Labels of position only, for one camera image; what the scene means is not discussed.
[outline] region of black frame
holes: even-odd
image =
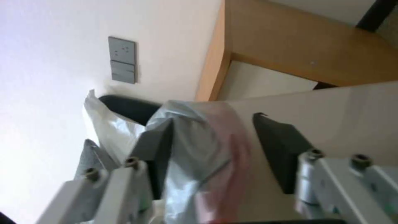
[[[397,0],[376,0],[357,24],[370,32],[375,32],[397,4]]]

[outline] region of wooden desk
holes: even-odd
[[[216,100],[231,60],[336,86],[398,80],[398,51],[377,34],[266,0],[224,0],[197,101]]]

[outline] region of bolt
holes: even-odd
[[[316,160],[325,157],[325,154],[319,149],[309,149],[307,151],[307,158],[311,162],[315,162]]]
[[[132,167],[137,170],[139,161],[138,157],[129,157],[126,159],[125,167]]]
[[[351,156],[351,166],[358,170],[365,170],[372,165],[372,159],[363,154],[354,154]]]
[[[98,170],[94,167],[92,168],[88,168],[84,175],[86,176],[87,179],[91,180],[91,181],[97,181],[99,179],[99,175],[100,173],[98,172]]]

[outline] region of white wall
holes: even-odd
[[[33,223],[73,177],[89,89],[193,100],[219,4],[0,1],[0,211]],[[109,35],[138,42],[138,84],[110,80]]]
[[[271,0],[317,15],[356,25],[375,0]]]
[[[317,82],[259,66],[232,61],[219,100],[241,100],[310,91]]]

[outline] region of light switch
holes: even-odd
[[[135,66],[111,61],[112,79],[125,83],[135,83]]]
[[[108,37],[111,56],[112,79],[135,83],[136,43],[115,37]]]

